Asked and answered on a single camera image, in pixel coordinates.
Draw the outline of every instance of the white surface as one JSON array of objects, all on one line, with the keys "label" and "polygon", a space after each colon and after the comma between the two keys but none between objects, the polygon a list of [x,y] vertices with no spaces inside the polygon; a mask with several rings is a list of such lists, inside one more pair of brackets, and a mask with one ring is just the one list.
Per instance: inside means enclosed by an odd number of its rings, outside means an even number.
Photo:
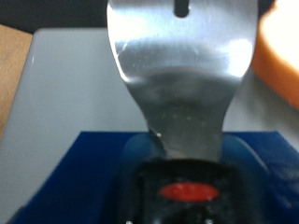
[{"label": "white surface", "polygon": [[[146,131],[106,29],[35,33],[0,146],[0,223],[40,188],[81,131]],[[299,113],[249,72],[225,131],[279,130],[299,148]]]}]

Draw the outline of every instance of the stainless steel spatula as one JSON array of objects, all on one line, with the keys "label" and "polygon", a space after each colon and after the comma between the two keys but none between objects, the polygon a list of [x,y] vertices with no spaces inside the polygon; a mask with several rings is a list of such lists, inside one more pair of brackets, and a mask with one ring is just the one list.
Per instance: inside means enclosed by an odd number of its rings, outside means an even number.
[{"label": "stainless steel spatula", "polygon": [[170,158],[220,157],[224,114],[249,68],[257,12],[257,0],[109,0],[121,77]]}]

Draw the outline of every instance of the wooden surface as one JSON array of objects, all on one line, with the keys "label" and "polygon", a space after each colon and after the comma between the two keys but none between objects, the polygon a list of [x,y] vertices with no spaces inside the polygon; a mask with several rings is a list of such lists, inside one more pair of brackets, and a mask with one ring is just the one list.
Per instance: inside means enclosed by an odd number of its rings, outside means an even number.
[{"label": "wooden surface", "polygon": [[0,24],[0,142],[32,35]]}]

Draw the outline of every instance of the metal spatula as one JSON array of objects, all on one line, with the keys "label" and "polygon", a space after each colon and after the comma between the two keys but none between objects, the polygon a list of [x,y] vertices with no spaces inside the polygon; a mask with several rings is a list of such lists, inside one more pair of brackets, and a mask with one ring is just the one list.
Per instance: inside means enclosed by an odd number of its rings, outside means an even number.
[{"label": "metal spatula", "polygon": [[223,117],[249,68],[257,13],[257,0],[109,0],[121,77],[170,158],[220,157]]}]

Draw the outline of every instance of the red button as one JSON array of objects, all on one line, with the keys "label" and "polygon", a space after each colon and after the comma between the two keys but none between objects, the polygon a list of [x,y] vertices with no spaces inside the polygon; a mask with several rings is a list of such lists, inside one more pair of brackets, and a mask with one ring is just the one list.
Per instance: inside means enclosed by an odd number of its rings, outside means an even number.
[{"label": "red button", "polygon": [[212,201],[219,195],[218,190],[208,184],[192,182],[166,185],[160,189],[160,193],[165,198],[190,203]]}]

